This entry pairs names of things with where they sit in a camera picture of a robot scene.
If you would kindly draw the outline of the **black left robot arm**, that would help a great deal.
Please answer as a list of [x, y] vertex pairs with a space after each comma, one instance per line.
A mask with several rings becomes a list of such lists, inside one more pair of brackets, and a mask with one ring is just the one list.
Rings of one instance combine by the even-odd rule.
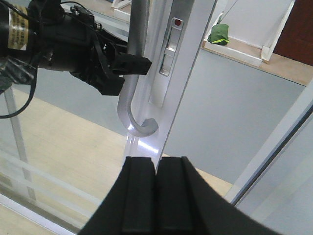
[[0, 3], [0, 75], [4, 82], [31, 84], [39, 68], [67, 71], [102, 95], [120, 94], [125, 75], [146, 75], [147, 58], [127, 53], [113, 36], [77, 4], [66, 11], [59, 0], [28, 6]]

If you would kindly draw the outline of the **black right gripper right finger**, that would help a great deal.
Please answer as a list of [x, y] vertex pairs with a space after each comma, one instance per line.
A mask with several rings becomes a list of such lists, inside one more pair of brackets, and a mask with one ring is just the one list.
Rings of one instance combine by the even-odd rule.
[[223, 199], [187, 157], [165, 157], [156, 174], [158, 235], [274, 235]]

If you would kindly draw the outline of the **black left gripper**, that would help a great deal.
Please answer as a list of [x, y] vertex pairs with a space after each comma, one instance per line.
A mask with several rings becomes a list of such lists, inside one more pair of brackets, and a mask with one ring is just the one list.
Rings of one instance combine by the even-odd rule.
[[70, 12], [59, 0], [33, 0], [28, 10], [35, 24], [35, 46], [41, 50], [39, 67], [67, 71], [96, 88], [101, 95], [118, 96], [121, 75], [146, 75], [152, 62], [125, 54], [127, 42], [102, 29], [87, 9], [75, 4]]

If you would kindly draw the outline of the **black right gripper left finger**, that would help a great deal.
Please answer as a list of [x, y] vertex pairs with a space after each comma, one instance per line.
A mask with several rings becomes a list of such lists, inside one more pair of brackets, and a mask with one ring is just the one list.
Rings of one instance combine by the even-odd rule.
[[150, 158], [127, 157], [113, 187], [79, 234], [152, 234], [154, 182]]

